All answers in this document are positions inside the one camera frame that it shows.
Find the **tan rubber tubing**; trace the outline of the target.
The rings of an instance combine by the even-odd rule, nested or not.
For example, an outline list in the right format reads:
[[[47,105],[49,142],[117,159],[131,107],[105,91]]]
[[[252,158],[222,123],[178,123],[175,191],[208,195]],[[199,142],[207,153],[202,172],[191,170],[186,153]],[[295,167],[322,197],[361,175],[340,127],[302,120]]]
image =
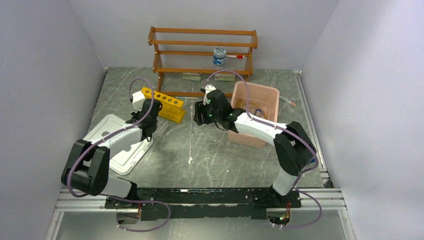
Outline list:
[[[259,106],[256,105],[252,105],[252,104],[244,104],[243,109],[247,108],[249,113],[257,116],[257,117],[261,117],[263,115],[263,109]]]

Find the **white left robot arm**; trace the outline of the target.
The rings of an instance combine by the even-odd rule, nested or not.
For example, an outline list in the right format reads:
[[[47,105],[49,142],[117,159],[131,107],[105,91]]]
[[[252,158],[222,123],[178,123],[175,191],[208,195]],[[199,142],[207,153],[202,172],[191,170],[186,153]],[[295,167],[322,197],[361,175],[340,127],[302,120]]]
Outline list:
[[[110,160],[131,145],[150,142],[157,130],[163,104],[148,98],[141,110],[134,110],[131,119],[117,130],[95,141],[79,139],[74,142],[61,175],[61,183],[71,195],[82,198],[100,194],[118,197],[126,208],[134,207],[139,200],[137,185],[131,181],[109,175]]]

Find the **blue safety glasses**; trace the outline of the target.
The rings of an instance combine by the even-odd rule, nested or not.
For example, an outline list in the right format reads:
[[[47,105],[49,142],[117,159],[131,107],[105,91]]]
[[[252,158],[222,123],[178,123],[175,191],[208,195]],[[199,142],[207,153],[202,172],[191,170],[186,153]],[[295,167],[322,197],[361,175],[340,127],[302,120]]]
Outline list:
[[[265,118],[266,117],[263,109],[260,108],[260,107],[257,107],[257,106],[254,106],[252,108],[252,114],[256,117],[259,117],[259,118]]]

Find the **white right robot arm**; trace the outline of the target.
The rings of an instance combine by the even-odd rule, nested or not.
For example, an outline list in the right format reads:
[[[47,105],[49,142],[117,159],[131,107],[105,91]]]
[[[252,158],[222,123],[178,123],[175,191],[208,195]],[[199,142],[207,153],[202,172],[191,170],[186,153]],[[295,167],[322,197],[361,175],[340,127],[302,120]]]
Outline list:
[[[280,170],[271,187],[270,202],[282,207],[296,186],[306,166],[317,151],[300,123],[277,123],[252,115],[248,110],[233,108],[225,94],[212,85],[201,89],[203,100],[194,104],[193,120],[199,125],[214,123],[218,128],[250,135],[274,146]]]

